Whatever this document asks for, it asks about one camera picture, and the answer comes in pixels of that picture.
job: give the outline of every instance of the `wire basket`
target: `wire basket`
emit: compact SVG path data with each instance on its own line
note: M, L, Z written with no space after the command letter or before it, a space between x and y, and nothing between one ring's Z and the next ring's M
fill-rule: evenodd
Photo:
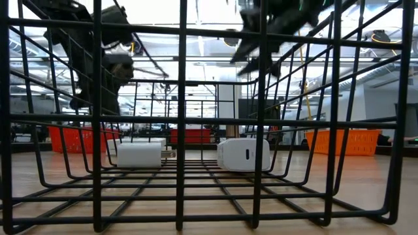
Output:
M349 130L346 146L348 156L373 156L378 144L380 130ZM337 130L335 154L341 154L341 147L344 137L344 130ZM314 132L307 132L309 148L312 148ZM318 131L314 153L328 154L329 131Z
M52 151L56 153L63 153L63 144L61 141L61 135L59 133L59 127L48 127L50 131ZM63 128L65 147L68 153L82 153L82 145L80 141L80 133L78 129ZM119 134L113 132L111 129L106 129L106 133L101 134L100 151L104 153L106 151L106 140L119 138ZM93 131L91 127L85 127L82 130L82 139L86 153L93 153Z

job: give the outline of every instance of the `black wire cage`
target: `black wire cage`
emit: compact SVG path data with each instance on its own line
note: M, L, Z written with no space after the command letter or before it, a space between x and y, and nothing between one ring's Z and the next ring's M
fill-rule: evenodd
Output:
M184 222L189 221L245 221L251 228L257 228L259 226L260 220L280 220L280 219L308 219L318 226L328 226L332 218L342 218L342 217L367 217L378 223L384 223L391 225L396 223L398 219L398 205L399 205L399 195L400 195L400 180L402 173L402 148L403 148L403 137L404 137L404 128L405 128L405 116L406 116L406 98L407 98L407 86L408 86L408 71L410 63L410 50L411 50L411 41L412 41L412 27L413 27L413 15L415 8L415 1L412 0L399 0L388 5L387 8L382 10L379 14L375 15L373 18L369 19L367 22L363 22L362 14L364 12L365 0L360 0L359 5L361 6L361 14L359 19L359 26L353 30L350 34L343 36L341 35L341 15L343 11L347 10L351 5L357 3L357 0L346 0L335 1L334 10L330 16L319 23L315 28L313 28L306 37L296 37L292 35L275 35L267 33L267 22L266 22L266 3L267 1L261 1L261 19L260 19L260 32L259 33L238 33L232 31L214 31L214 30L201 30L201 29L188 29L186 27L187 22L187 0L180 0L180 28L166 28L166 27L150 27L143 25L129 25L128 23L106 23L102 21L101 14L102 5L100 0L94 0L94 18L90 22L83 21L68 21L62 19L52 19L47 14L44 14L40 10L36 3L38 1L31 0L18 0L19 15L20 18L9 18L8 17L8 0L0 1L0 37L3 39L3 42L9 40L9 33L13 31L19 36L21 36L22 43L22 57L23 57L23 66L24 73L19 73L10 69L10 52L8 44L2 43L0 49L0 67L2 73L1 77L1 130L2 130L2 152L1 152L1 199L3 204L1 209L3 212L3 218L1 219L1 225L3 226L4 231L7 234L17 234L23 232L35 225L56 225L56 224L82 224L82 223L91 223L93 224L95 232L102 232L104 229L108 228L114 223L154 223L154 222L175 222L177 230L183 228ZM31 9L36 15L38 15L42 20L28 20L23 16L22 7L25 5ZM403 8L403 25L402 25L402 44L382 44L376 42L363 42L361 41L361 32L368 25L372 24L374 21L384 16L386 13L391 11L394 8L402 6ZM327 39L318 39L315 38L320 30L324 29L328 25L333 25L330 27L334 29L334 32L329 31ZM48 32L50 33L47 37L50 37L48 40L49 47L48 49L43 48L38 45L35 41L31 40L24 32L24 26L30 27L47 27ZM86 30L93 32L91 34L93 42L91 42L91 52L83 48L80 45L77 45L76 40L72 39L66 31L68 29L77 29L77 30ZM109 93L114 93L115 89L111 88L114 84L114 75L109 75L109 71L106 68L103 68L103 49L101 46L103 42L102 32L104 31L118 31L118 32L128 32L128 33L160 33L160 34L171 34L179 35L179 54L178 54L178 80L141 80L141 79L130 79L129 82L140 84L140 83L153 83L153 84L174 84L178 86L178 117L143 117L143 116L119 116L115 110L109 110L108 106L105 108L103 104L104 97L108 97ZM80 76L86 73L86 71L80 71L74 67L75 60L72 59L71 53L68 54L69 62L65 62L60 59L58 56L52 53L52 44L53 39L51 38L51 32L57 32L64 39L67 40L67 46L80 46L79 50L83 50L82 59L85 63L91 63L93 68L93 76L85 76L91 78L94 84L94 87L101 87L101 89L91 90L90 95L92 99L87 99L84 102L88 102L90 107L89 115L79 115L76 110L77 115L67 115L60 113L60 107L58 102L58 96L64 95L73 99L80 99L77 97L75 92L75 82L73 73L77 73L80 79ZM348 40L348 38L353 35L359 35L356 41ZM185 79L185 70L186 70L186 35L198 35L205 37L227 37L227 38L240 38L240 39L258 39L260 45L260 57L259 64L260 68L266 68L267 64L267 53L269 42L274 41L286 41L286 42L296 42L296 44L286 53L281 56L279 61L275 62L269 69L260 69L259 78L252 80L246 83L243 82L206 82L206 81L192 81ZM27 42L39 46L41 50L44 50L49 55L49 61L51 62L52 70L52 86L39 82L36 79L33 79L29 75L28 62L27 62L27 50L25 49ZM326 45L322 53L315 56L311 56L309 52L309 46L306 50L306 62L297 68L293 68L292 63L294 61L295 52L304 44L322 44ZM340 69L340 48L341 46L350 46L356 48L356 56L354 60L354 71L352 74L339 77ZM394 57L380 61L372 66L366 67L365 69L358 68L359 64L359 50L362 48L384 48L392 50L400 50L402 53ZM327 75L327 69L329 65L329 57L332 52L332 82L327 84L325 77ZM291 81L291 76L296 71L304 69L303 72L303 81L302 84L306 81L306 70L308 65L318 59L319 57L325 55L325 69L324 69L324 79L321 86L315 90L308 92L304 91L303 86L301 87L301 92L299 95L291 97L289 96L289 84ZM270 83L271 74L280 69L281 63L286 59L290 58L291 62L291 71L289 74L281 76L277 82ZM353 98L355 92L355 81L356 77L362 73L371 71L378 67L384 66L386 64L392 63L394 61L400 60L400 79L399 79L399 95L398 95L398 106L396 117L387 117L382 119L370 119L364 121L351 121L351 111L353 107ZM57 88L56 73L54 72L54 61L59 61L62 64L68 66L71 71L71 82L72 82L72 94L63 92ZM29 104L29 113L28 114L11 114L10 113L10 75L15 75L21 78L24 81L26 86L27 101ZM277 88L276 94L274 96L274 104L267 106L266 97L268 89L271 87L277 87L280 82L287 80L287 92L285 94L284 100L280 101L277 99ZM351 90L349 92L349 105L347 112L346 121L337 120L337 110L338 110L338 84L340 82L351 80ZM56 114L42 115L34 114L33 111L33 99L30 89L31 84L37 84L39 86L45 87L54 93L54 99L56 100ZM257 99L257 109L253 110L254 114L250 114L248 118L200 118L197 117L186 117L185 109L187 103L185 101L185 87L188 85L199 86L199 85L230 85L230 86L254 86L253 96L250 97L249 102L254 102ZM331 117L330 121L320 121L322 100L324 97L325 88L331 87ZM302 99L312 93L320 93L321 99L319 102L319 108L316 115L316 120L287 120L285 119L285 112L282 112L276 119L266 119L265 114L266 110L271 110L276 106L287 104L291 101L300 101L298 103L298 117L300 114L300 108L302 105ZM79 132L80 139L83 138L82 131L83 127L75 126L68 127L60 124L51 124L51 121L74 121L74 122L90 122L93 129L93 168L91 169L88 165L88 160L86 158L86 151L84 149L83 141L82 145L82 155L84 159L84 166L88 175L84 177L74 176L71 172L71 167L69 165L69 156L66 151L65 141L63 136L63 128L72 128L76 129ZM115 134L118 133L119 123L175 123L178 125L178 143L177 148L177 159L170 160L165 159L163 161L163 166L161 168L120 168L117 167L114 163L114 159L110 157L108 144L106 143L108 163L104 164L101 160L101 133L105 132L104 122L111 123L112 134L115 137ZM45 187L44 190L32 193L23 197L15 197L12 195L12 159L11 159L11 146L10 146L10 125L11 123L25 123L31 126L32 135L37 134L35 130L35 125L47 125L58 127L61 136L61 143L63 148L63 159L65 162L66 173L70 181L62 184L51 184L48 183L44 176L44 168L42 166L42 152L40 152L39 142L37 138L33 138L33 145L35 147L35 158L37 160L37 171L39 173L39 181L42 186ZM203 157L203 150L201 150L201 159L200 160L189 160L185 159L185 125L186 124L198 124L201 125L246 125L247 135L255 136L257 139L257 149L256 149L256 160L255 160L255 169L253 174L241 174L228 172L220 169L216 160L208 160ZM269 131L267 134L277 134L285 131L290 131L293 134L293 141L291 149L289 150L289 157L287 159L287 164L285 172L282 175L272 174L272 169L274 168L274 163L276 161L277 155L277 146L278 141L276 141L276 149L274 151L273 164L271 169L263 172L262 171L262 145L263 145L263 135L266 134L264 131L264 126L289 126L293 127L290 130L279 129L275 131ZM330 130L330 139L329 139L329 154L327 157L327 177L326 177L326 189L325 192L314 191L313 189L305 187L309 180L309 173L312 164L312 158L314 156L314 148L316 142L316 136L318 129L320 128L329 128ZM354 205L348 204L341 200L335 199L335 196L338 194L340 188L340 182L342 178L342 169L344 164L344 153L346 151L345 145L347 144L348 139L348 130L349 128L382 128L382 129L394 129L394 144L392 149L391 161L389 175L386 185L385 200L381 209L378 210L363 210ZM338 160L337 169L335 169L336 163L336 133L337 129L344 130L344 139L343 139L343 148ZM313 142L311 151L309 154L308 165L306 166L306 173L303 181L293 182L287 179L289 171L291 171L290 162L292 158L293 145L295 143L295 135L297 131L301 130L314 130ZM114 141L121 141L121 139L114 138ZM158 176L158 173L164 170L164 174L170 174L171 176ZM227 176L220 176L218 174L228 173ZM194 174L208 174L208 176L194 176ZM150 184L151 181L158 180L176 180L175 184ZM188 184L185 183L185 180L213 180L212 184ZM222 179L243 179L247 181L246 183L222 183ZM262 179L273 179L276 180L274 183L264 183ZM92 180L92 184L77 184L81 181ZM144 183L120 183L114 184L117 180L144 180ZM205 188L205 187L218 187L222 190L223 195L199 195L199 196L189 196L185 195L185 188ZM251 187L253 188L252 195L234 195L231 194L227 188L230 187ZM300 189L303 193L277 193L271 189L271 187L295 187ZM89 189L80 196L45 196L48 193L57 191L60 189ZM108 188L131 188L135 189L134 193L131 196L103 196L102 189ZM143 196L141 192L147 188L175 188L176 194L172 196ZM263 199L276 199L278 202L286 205L291 208L294 213L261 213L260 203ZM320 198L325 202L325 207L321 212L308 212L305 209L301 208L295 202L291 202L292 198ZM253 211L252 213L247 213L242 206L238 203L239 199L250 199L253 200ZM130 203L137 200L174 200L176 202L176 213L175 215L165 215L165 216L149 216L149 215L136 215L136 216L124 216L124 211L129 207ZM186 200L228 200L238 212L237 214L232 215L185 215L184 214L184 203ZM63 210L71 207L77 202L82 201L92 201L93 202L93 216L89 217L53 217L53 215L62 212ZM110 216L102 215L101 204L104 201L124 201ZM15 218L13 216L14 208L19 204L31 203L31 202L62 202L61 205L53 208L52 210L39 215L38 217L26 217L26 218ZM343 207L347 211L333 211L332 205L336 204Z

